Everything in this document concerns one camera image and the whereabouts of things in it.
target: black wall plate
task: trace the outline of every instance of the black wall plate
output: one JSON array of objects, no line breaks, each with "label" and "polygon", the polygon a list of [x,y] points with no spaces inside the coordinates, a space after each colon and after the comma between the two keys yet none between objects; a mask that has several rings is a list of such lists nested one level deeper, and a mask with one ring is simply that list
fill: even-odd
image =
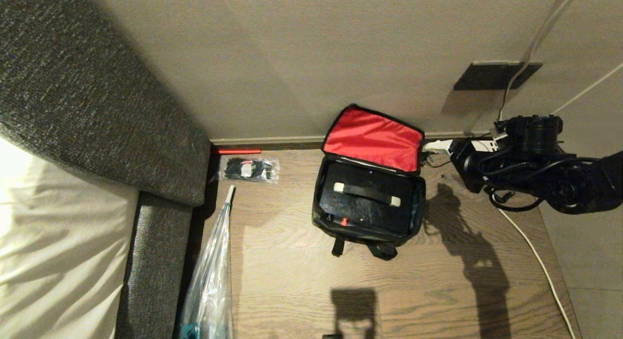
[{"label": "black wall plate", "polygon": [[[479,62],[470,64],[460,79],[454,84],[455,91],[505,90],[508,81],[523,66],[522,62]],[[511,90],[520,88],[523,82],[543,66],[542,62],[530,62],[517,77]]]}]

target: white bedding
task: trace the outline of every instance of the white bedding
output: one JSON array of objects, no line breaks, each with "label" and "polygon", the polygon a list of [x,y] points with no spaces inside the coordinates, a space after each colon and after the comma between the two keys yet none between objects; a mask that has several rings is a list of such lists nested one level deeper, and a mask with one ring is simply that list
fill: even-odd
[{"label": "white bedding", "polygon": [[0,139],[0,338],[113,338],[138,190]]}]

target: clear plastic bag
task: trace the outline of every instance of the clear plastic bag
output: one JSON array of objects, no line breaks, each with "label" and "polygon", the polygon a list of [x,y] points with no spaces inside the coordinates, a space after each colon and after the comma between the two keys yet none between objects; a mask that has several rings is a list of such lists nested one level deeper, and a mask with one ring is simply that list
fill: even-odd
[{"label": "clear plastic bag", "polygon": [[234,186],[201,249],[186,293],[180,339],[233,339],[229,270],[229,211]]},{"label": "clear plastic bag", "polygon": [[277,183],[279,181],[279,159],[251,155],[225,156],[220,158],[220,181],[241,179],[252,182]]}]

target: gray floor tile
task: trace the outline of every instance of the gray floor tile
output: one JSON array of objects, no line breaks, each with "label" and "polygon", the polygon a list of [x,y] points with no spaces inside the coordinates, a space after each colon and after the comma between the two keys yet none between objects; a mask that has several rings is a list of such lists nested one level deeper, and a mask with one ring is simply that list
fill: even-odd
[{"label": "gray floor tile", "polygon": [[623,290],[623,208],[585,215],[539,208],[569,288]]},{"label": "gray floor tile", "polygon": [[623,338],[623,292],[569,289],[583,339]]}]

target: wooden floor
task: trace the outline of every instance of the wooden floor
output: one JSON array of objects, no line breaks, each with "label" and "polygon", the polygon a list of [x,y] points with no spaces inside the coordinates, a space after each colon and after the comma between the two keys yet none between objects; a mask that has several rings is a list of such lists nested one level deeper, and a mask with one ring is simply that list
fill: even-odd
[{"label": "wooden floor", "polygon": [[[334,239],[312,225],[321,151],[263,155],[279,158],[278,184],[219,186],[218,208],[229,185],[238,188],[231,213],[236,338],[320,339],[336,328],[367,339],[570,337],[529,246],[485,195],[461,188],[452,165],[422,170],[425,228],[387,262],[352,243],[334,257]],[[579,337],[541,215],[510,216],[545,262]]]}]

